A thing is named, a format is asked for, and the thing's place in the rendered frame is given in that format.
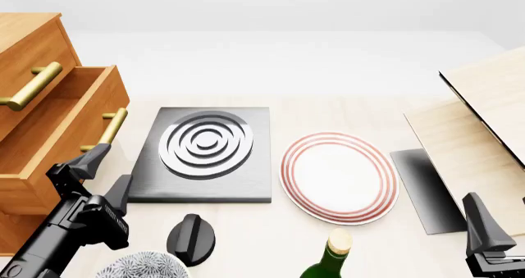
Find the plain wooden drawer front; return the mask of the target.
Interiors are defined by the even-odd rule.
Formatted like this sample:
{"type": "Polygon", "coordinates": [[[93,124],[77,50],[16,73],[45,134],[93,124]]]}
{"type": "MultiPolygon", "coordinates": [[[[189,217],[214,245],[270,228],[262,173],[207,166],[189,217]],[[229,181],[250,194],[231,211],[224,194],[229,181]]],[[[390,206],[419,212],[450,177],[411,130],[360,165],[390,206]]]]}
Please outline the plain wooden drawer front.
{"type": "Polygon", "coordinates": [[[17,253],[45,218],[45,215],[7,215],[0,211],[0,257],[17,253]]]}

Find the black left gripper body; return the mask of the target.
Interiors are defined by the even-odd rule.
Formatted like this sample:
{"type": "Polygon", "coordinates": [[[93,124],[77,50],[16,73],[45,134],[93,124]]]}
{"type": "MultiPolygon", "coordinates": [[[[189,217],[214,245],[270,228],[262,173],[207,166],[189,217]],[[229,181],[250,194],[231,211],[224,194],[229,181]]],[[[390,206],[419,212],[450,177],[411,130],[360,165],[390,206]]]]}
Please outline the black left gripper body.
{"type": "Polygon", "coordinates": [[[50,223],[68,230],[80,245],[104,243],[112,250],[127,248],[130,228],[104,195],[91,194],[67,164],[54,164],[46,176],[60,196],[50,223]]]}

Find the flat black stove plate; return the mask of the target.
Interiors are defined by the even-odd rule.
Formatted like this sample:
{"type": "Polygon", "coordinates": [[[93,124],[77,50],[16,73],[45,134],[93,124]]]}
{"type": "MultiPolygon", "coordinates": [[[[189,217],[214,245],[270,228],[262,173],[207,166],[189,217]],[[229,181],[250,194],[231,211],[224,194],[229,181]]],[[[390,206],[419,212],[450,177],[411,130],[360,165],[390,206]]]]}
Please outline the flat black stove plate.
{"type": "Polygon", "coordinates": [[[132,203],[270,203],[270,111],[161,107],[132,176],[132,203]]]}

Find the wooden cabinet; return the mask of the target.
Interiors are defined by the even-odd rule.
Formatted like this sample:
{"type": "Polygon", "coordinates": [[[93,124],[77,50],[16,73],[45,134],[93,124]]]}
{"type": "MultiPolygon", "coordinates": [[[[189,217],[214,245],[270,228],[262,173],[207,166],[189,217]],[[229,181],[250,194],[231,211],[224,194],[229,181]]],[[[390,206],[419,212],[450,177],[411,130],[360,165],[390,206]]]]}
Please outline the wooden cabinet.
{"type": "Polygon", "coordinates": [[[80,60],[63,27],[61,16],[59,13],[0,12],[0,53],[40,31],[58,28],[79,66],[80,60]]]}

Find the round black stove knob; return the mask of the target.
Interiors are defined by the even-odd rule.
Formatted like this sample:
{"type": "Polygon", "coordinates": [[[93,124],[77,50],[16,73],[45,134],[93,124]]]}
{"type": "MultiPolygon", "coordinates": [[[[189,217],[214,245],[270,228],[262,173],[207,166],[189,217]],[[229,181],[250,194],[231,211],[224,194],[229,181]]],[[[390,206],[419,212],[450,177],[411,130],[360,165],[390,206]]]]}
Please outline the round black stove knob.
{"type": "Polygon", "coordinates": [[[189,213],[178,223],[167,238],[167,251],[187,267],[205,262],[216,245],[214,229],[201,216],[189,213]]]}

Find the white plate with red rings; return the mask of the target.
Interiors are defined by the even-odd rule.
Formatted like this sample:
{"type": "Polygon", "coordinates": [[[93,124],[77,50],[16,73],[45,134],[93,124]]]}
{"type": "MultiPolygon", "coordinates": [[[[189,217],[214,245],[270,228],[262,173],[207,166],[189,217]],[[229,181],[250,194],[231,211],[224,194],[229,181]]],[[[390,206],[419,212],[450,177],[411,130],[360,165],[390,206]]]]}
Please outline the white plate with red rings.
{"type": "Polygon", "coordinates": [[[342,132],[296,139],[283,153],[279,178],[298,208],[343,226],[378,221],[392,210],[400,191],[391,160],[374,144],[342,132]]]}

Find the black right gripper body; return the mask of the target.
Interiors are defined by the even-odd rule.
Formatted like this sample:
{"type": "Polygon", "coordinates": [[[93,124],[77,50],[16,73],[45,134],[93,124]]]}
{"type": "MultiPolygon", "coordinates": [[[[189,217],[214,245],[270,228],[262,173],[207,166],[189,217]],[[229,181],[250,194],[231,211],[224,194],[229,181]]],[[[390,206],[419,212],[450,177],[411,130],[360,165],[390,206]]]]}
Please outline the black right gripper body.
{"type": "Polygon", "coordinates": [[[476,278],[525,278],[525,255],[467,250],[466,263],[476,278]]]}

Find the microwave oven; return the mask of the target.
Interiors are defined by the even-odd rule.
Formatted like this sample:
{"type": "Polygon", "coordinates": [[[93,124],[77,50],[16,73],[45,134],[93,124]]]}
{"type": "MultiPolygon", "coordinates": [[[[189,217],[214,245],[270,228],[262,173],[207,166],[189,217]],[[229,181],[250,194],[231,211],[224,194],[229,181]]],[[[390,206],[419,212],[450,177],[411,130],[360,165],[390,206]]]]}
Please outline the microwave oven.
{"type": "Polygon", "coordinates": [[[456,205],[477,193],[525,235],[525,46],[440,77],[457,98],[405,116],[456,205]]]}

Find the green bottle with cork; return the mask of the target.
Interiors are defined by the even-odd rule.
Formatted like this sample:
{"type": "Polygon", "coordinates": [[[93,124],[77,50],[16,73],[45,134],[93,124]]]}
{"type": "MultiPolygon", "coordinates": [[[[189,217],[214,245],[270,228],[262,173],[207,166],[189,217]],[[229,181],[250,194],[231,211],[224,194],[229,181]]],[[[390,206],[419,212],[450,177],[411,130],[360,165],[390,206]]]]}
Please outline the green bottle with cork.
{"type": "Polygon", "coordinates": [[[352,235],[344,229],[334,229],[324,248],[320,262],[305,270],[299,278],[341,278],[341,268],[353,245],[352,235]]]}

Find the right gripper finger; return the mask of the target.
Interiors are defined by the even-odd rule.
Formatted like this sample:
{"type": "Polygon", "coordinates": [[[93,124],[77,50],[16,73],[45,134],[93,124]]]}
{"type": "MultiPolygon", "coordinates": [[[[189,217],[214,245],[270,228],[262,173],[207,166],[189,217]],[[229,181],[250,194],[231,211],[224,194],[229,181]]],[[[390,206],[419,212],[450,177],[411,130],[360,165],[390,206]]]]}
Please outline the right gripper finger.
{"type": "Polygon", "coordinates": [[[467,223],[466,255],[503,253],[517,243],[495,221],[480,196],[471,192],[463,197],[467,223]]]}

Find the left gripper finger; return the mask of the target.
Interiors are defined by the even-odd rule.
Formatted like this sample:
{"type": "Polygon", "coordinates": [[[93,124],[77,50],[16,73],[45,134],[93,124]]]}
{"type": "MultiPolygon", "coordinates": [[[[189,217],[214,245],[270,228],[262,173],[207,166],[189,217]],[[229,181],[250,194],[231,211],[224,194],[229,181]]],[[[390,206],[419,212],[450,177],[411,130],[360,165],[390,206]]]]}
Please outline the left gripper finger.
{"type": "Polygon", "coordinates": [[[121,175],[104,195],[104,198],[119,216],[125,216],[127,213],[127,203],[132,180],[132,175],[121,175]]]}
{"type": "Polygon", "coordinates": [[[110,144],[97,144],[88,152],[68,161],[66,164],[78,179],[92,180],[95,178],[98,167],[110,149],[110,144]]]}

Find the patterned grey white bowl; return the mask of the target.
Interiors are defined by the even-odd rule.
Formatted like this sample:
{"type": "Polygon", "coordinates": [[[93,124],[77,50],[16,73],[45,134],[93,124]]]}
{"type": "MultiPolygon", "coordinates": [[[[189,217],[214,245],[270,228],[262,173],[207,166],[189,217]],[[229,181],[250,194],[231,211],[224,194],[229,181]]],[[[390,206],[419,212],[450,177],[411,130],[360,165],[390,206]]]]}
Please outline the patterned grey white bowl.
{"type": "Polygon", "coordinates": [[[174,255],[144,251],[120,257],[97,272],[95,278],[192,278],[174,255]]]}

